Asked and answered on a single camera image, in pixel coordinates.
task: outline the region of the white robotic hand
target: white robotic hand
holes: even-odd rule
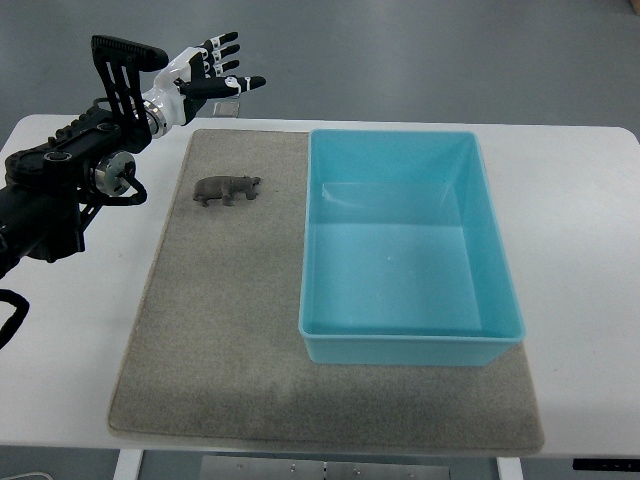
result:
[[[237,96],[266,83],[262,77],[222,76],[240,64],[223,61],[240,50],[237,44],[224,46],[237,38],[232,32],[189,47],[158,73],[153,87],[142,94],[153,138],[189,123],[209,98]]]

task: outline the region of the gray floor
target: gray floor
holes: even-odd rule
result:
[[[242,97],[241,117],[606,125],[640,137],[640,16],[627,0],[0,0],[0,143],[27,115],[80,114],[103,95],[93,34],[172,58],[231,30],[237,73],[268,81]],[[197,478],[199,459],[154,452],[141,476]],[[13,465],[109,478],[113,461],[111,451],[4,447],[0,475]],[[87,464],[103,473],[73,470]],[[523,464],[527,479],[640,478]]]

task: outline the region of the white table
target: white table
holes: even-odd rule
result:
[[[73,116],[22,120],[2,159]],[[527,327],[540,456],[640,452],[640,146],[617,128],[196,119],[137,156],[149,200],[104,208],[87,251],[25,258],[0,281],[31,302],[0,351],[0,444],[170,448],[110,436],[106,415],[180,164],[199,128],[470,130]],[[6,318],[10,309],[2,307]]]

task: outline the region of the black robotic arm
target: black robotic arm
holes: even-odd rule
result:
[[[239,95],[266,82],[262,77],[222,76],[238,66],[229,33],[189,47],[169,62],[158,48],[107,36],[91,41],[106,98],[37,147],[6,161],[0,189],[0,278],[29,256],[55,262],[85,249],[84,230],[103,206],[139,205],[146,190],[135,177],[132,153],[174,125],[186,125],[209,98]],[[140,91],[140,72],[160,70],[153,87]],[[108,108],[101,104],[108,102]],[[135,190],[123,196],[129,188]],[[18,329],[28,303],[0,290],[16,313],[0,329],[2,348]]]

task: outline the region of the toy hippopotamus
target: toy hippopotamus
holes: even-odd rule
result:
[[[209,206],[209,200],[222,199],[222,204],[226,207],[233,206],[233,195],[244,192],[247,200],[254,200],[258,195],[255,187],[260,183],[260,177],[228,177],[217,176],[207,177],[198,180],[193,191],[193,199],[203,207]]]

